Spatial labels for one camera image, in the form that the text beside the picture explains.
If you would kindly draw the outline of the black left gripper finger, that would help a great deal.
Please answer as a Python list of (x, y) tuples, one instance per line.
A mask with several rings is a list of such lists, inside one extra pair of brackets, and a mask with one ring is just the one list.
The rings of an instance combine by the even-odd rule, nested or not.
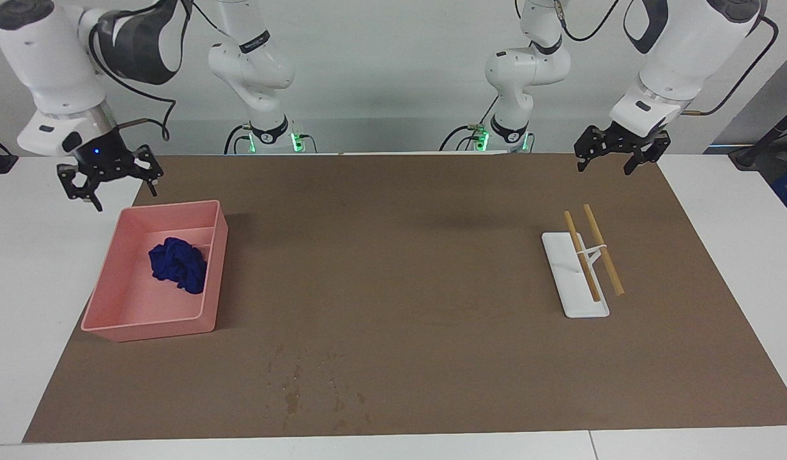
[(627, 176), (633, 174), (639, 165), (656, 163), (670, 145), (671, 137), (668, 131), (660, 131), (646, 139), (631, 141), (631, 157), (623, 167), (624, 174)]
[(584, 172), (592, 160), (607, 155), (606, 134), (595, 126), (589, 126), (574, 143), (577, 171)]

